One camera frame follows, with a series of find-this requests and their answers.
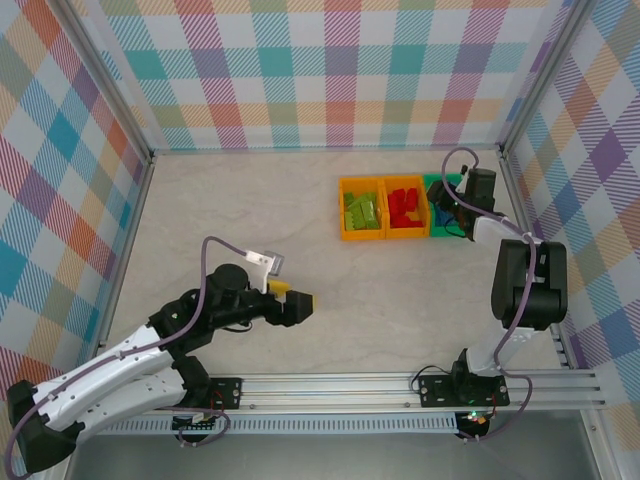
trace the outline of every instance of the black bracket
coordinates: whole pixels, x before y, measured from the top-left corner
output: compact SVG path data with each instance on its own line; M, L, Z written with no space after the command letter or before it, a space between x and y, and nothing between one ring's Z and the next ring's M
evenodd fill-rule
M496 407L510 403L504 377L477 377L473 392L461 393L455 388L451 375L421 375L418 391L423 408L492 407L494 398Z
M242 379L229 377L214 377L209 379L208 405L201 408L213 410L238 410L242 397ZM207 438L208 433L198 434L202 431L210 431L216 424L217 417L211 417L198 423L193 423L192 415L176 415L171 422L171 430L183 430L182 438L187 442L200 442Z
M213 402L209 406L215 410L238 410L242 398L242 379L212 377L209 379L209 393Z
M469 372L467 349L453 362L447 375L418 377L422 407L505 407L509 392L503 376L481 377Z

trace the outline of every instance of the metal frame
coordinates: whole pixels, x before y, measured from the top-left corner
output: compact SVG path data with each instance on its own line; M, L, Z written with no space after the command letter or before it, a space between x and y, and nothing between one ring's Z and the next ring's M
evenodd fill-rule
M499 147L495 143L464 143L464 144L440 144L440 145L426 145L423 147L409 146L403 147L401 150L403 152L448 152L449 150L455 148L465 146L471 148L473 150L496 150L498 151ZM379 152L380 150L393 150L387 149L383 147L357 147L358 152ZM213 153L220 154L245 154L245 153L282 153L284 151L287 152L295 152L295 153L318 153L318 152L353 152L353 147L300 147L300 148L251 148L248 150L220 150L219 148L199 148L199 149L189 149L189 150L171 150L171 149L156 149L154 153L156 156L162 155L170 155L170 156L191 156L191 155L211 155Z
M131 222L129 223L129 230L127 237L122 247L122 253L120 254L120 261L116 267L116 272L113 277L113 283L111 292L109 292L109 298L107 300L102 320L100 322L100 329L98 335L93 341L89 352L94 357L98 353L98 349L106 345L107 338L109 337L109 331L113 324L113 317L116 313L116 307L118 305L118 298L122 291L122 285L124 284L124 277L127 273L127 266L131 258L131 252L133 251L133 245L135 242L136 234L138 233L138 227L140 226L140 220L142 219L142 212L144 210L145 203L147 201L147 195L149 194L149 187L151 186L151 179L153 178L153 172L155 170L155 164L152 163L153 158L149 160L149 163L145 165L142 174L142 182L140 183L140 192L138 193L138 199L136 206L133 209L131 215Z
M111 58L118 67L122 80L127 86L134 103L139 108L141 115L146 121L147 132L151 140L154 142L154 146L156 148L168 148L169 144L167 143L164 132L160 127L149 102L147 101L147 97L142 91L140 83L136 80L133 69L127 60L127 56L125 55L120 42L116 38L115 32L111 28L107 15L100 6L100 0L84 0L84 5L89 18L100 31L101 40L106 45L109 53L111 54Z
M520 190L517 188L517 181L506 155L506 152L499 154L499 162L505 184L507 185L507 192L511 199L518 224L521 227L531 230L532 224L527 216L524 208L524 200ZM552 338L556 342L556 351L560 356L561 363L563 363L565 368L577 368L578 363L575 353L571 348L571 343L566 338L564 330L562 330L559 325L551 325L550 330ZM575 369L571 371L583 372L586 370ZM622 480L622 474L620 473L611 443L607 437L603 412L595 409L580 410L600 476L607 480Z
M533 87L531 87L529 94L524 99L520 111L511 125L511 129L505 137L503 147L506 152L513 150L529 126L544 94L555 80L558 71L567 55L569 55L573 42L597 3L598 0L576 0L574 2L562 31L553 43L549 56L542 65Z
M80 53L98 88L113 109L116 118L121 122L127 136L133 142L138 153L147 159L140 195L132 215L129 232L119 262L113 288L100 325L98 340L106 340L113 320L117 299L122 288L124 276L137 228L142 216L145 200L153 175L153 153L147 144L136 120L123 100L114 80L95 49L85 31L81 20L68 0L49 0L52 11L69 35L73 45ZM508 156L518 140L524 134L542 98L553 82L563 61L568 55L573 41L582 26L595 8L597 0L578 0L569 14L568 20L556 39L552 51L543 65L538 79L517 115L510 132L507 134L503 152ZM520 225L529 226L523 200L514 181L508 162L501 156L500 165ZM602 408L605 407L604 393L598 386L595 373L590 370L571 370L573 353L570 345L564 340L559 328L552 328L552 338L564 369L553 371L518 372L530 375L534 381L534 396L529 405L530 410L581 410L586 431L591 441L592 450L603 478L622 478L608 443L602 421ZM380 418L388 415L409 414L411 417L432 413L451 413L464 409L423 409L418 396L409 390L408 381L412 373L371 373L371 374L339 374L339 375L245 375L243 385L242 406L233 413L234 417L255 418L278 414L285 418L294 415L340 414L365 416L376 414ZM504 410L519 408L526 385L521 380L507 380L512 403ZM64 475L66 464L61 466Z
M77 12L67 0L48 0L48 4L138 155L149 160L152 157L151 148Z
M605 407L604 394L590 370L513 373L528 375L533 381L528 410L592 411ZM226 412L234 425L242 427L236 433L455 433L454 414L469 411L469 407L422 408L419 395L409 388L413 373L254 374L242 378L240 408ZM507 379L507 387L511 404L500 410L515 411L527 394L527 384L522 379ZM155 411L115 424L100 434L175 434L170 421L173 415L184 412ZM340 424L345 421L346 427ZM199 433L217 433L220 428L214 425Z

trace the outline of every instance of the green block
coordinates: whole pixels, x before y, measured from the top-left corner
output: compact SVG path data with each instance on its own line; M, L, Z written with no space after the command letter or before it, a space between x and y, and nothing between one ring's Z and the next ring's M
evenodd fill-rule
M354 208L350 210L348 213L351 213L351 217L353 218L353 229L354 230L364 230L367 228L367 224L364 221L364 215L362 214L361 208Z
M367 225L367 230L379 230L378 218L376 217L376 207L373 202L365 202L361 205L362 215L364 217L364 223Z
M353 193L348 192L345 193L342 197L344 199L344 206L349 208L349 206L355 201L356 197L353 195Z
M353 213L351 212L344 213L344 228L348 232L355 230L355 227L353 226Z
M375 192L363 193L358 198L356 198L353 202L351 202L347 208L351 210L352 208L359 206L364 202L373 202L375 204L376 203Z

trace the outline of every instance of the metal corner post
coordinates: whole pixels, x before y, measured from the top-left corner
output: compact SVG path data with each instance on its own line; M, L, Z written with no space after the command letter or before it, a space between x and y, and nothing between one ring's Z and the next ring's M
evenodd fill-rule
M524 200L518 189L518 184L513 175L508 160L504 156L505 152L498 154L500 169L507 185L507 191L511 199L511 204L516 215L516 221L518 225L527 230L531 230L531 222L527 216L524 208ZM580 370L577 368L577 360L575 353L571 347L571 342L564 331L560 328L560 325L551 325L550 333L554 342L558 344L561 351L558 350L559 356L561 356L561 363L565 368L570 369L572 372L586 372L587 370ZM604 479L621 480L623 477L620 474L620 470L615 461L615 456L612 451L612 447L607 436L606 422L602 410L585 408L581 409L582 421L584 423L585 432L589 443L591 444L591 450L600 472L600 476Z
M138 226L140 225L140 219L142 218L142 211L144 210L144 204L147 200L147 194L149 193L154 168L155 164L151 162L144 167L142 181L140 183L140 192L138 193L136 206L131 215L131 223L129 223L129 229L124 241L124 246L122 247L118 266L116 267L115 275L113 276L111 292L109 293L109 298L104 312L102 313L100 329L98 335L96 335L96 338L94 339L94 344L89 350L91 357L96 355L97 349L100 347L101 343L106 342L109 336L109 330L111 330L113 317L116 313L116 306L118 305L118 298L120 297L120 291L122 290L122 285L124 283L127 266L129 265L129 259L131 258L133 244L135 242L136 234L138 233Z
M138 155L149 162L152 150L77 12L69 0L48 0L48 4Z
M562 31L553 43L549 56L540 68L538 78L536 78L535 83L531 87L531 91L525 98L522 107L520 107L511 126L511 130L507 133L502 145L507 155L513 151L520 138L522 138L522 135L524 135L533 115L540 106L540 102L542 102L545 93L555 80L562 64L569 55L569 51L576 37L589 19L598 1L599 0L574 0Z

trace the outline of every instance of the red block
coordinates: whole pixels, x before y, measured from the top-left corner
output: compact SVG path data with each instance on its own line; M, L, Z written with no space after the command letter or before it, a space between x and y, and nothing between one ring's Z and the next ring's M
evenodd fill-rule
M418 189L410 188L407 192L406 201L407 212L415 212L418 208Z
M406 215L400 215L392 220L391 226L393 228L410 228L412 226L411 223L412 222L409 217Z
M391 194L395 196L400 203L404 203L406 198L406 193L404 189L399 188L398 190L394 190Z
M394 194L387 195L387 199L389 200L389 216L391 219L398 217L400 215L404 215L405 208L404 202L400 202L398 197Z

